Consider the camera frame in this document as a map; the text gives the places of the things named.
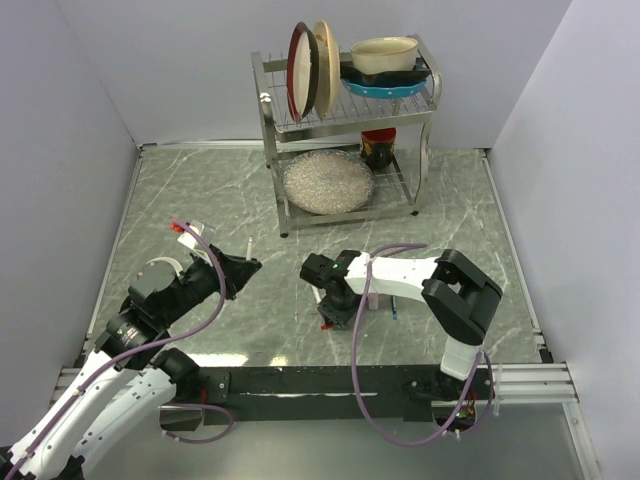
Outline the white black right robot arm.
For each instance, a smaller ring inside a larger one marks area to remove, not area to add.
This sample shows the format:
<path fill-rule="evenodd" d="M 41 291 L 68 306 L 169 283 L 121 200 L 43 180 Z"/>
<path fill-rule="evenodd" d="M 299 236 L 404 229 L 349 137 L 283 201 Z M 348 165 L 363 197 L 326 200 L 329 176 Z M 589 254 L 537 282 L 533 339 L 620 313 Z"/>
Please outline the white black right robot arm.
<path fill-rule="evenodd" d="M 447 335 L 437 375 L 439 390 L 460 398 L 473 384 L 472 369 L 502 300 L 502 288 L 463 253 L 445 249 L 438 257 L 395 258 L 397 244 L 372 253 L 344 250 L 337 258 L 311 253 L 300 278 L 325 292 L 318 311 L 344 326 L 373 295 L 400 297 L 426 305 Z"/>

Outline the white pen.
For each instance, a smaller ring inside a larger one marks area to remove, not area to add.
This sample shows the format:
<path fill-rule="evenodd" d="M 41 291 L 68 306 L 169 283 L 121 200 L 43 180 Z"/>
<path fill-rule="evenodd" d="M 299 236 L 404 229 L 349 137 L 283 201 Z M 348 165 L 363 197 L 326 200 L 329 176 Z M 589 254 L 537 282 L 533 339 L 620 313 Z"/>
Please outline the white pen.
<path fill-rule="evenodd" d="M 320 304 L 321 301 L 322 301 L 322 296 L 321 296 L 320 290 L 317 287 L 313 286 L 313 285 L 311 286 L 311 290 L 312 290 L 312 293 L 313 293 L 313 296 L 314 296 L 314 299 L 315 299 L 316 303 Z"/>

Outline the purple highlighter pen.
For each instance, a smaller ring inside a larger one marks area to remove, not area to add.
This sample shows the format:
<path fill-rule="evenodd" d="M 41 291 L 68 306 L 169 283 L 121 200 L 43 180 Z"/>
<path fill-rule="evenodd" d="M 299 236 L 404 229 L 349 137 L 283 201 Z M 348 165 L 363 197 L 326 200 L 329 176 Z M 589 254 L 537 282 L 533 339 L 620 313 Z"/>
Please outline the purple highlighter pen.
<path fill-rule="evenodd" d="M 371 293 L 367 298 L 368 309 L 376 311 L 379 309 L 379 295 L 377 293 Z"/>

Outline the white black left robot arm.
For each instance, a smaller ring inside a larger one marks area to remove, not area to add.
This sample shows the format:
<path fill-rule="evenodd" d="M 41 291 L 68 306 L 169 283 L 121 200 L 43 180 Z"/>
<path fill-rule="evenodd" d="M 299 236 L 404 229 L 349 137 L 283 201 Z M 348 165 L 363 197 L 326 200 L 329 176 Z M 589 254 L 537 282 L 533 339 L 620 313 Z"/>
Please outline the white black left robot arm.
<path fill-rule="evenodd" d="M 261 269 L 214 246 L 191 263 L 147 262 L 75 379 L 21 440 L 1 450 L 4 479 L 81 479 L 148 411 L 199 391 L 198 366 L 169 329 L 213 294 L 232 300 Z"/>

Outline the clear pen cap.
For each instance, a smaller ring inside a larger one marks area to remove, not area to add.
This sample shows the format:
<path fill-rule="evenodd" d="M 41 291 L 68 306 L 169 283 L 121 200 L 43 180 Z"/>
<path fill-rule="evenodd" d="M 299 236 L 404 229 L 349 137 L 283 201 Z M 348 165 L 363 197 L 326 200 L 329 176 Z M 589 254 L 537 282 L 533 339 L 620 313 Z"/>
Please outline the clear pen cap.
<path fill-rule="evenodd" d="M 253 236 L 249 236 L 248 242 L 247 242 L 247 248 L 246 248 L 246 256 L 245 256 L 246 260 L 251 260 L 252 259 L 253 243 L 254 243 L 253 242 Z"/>

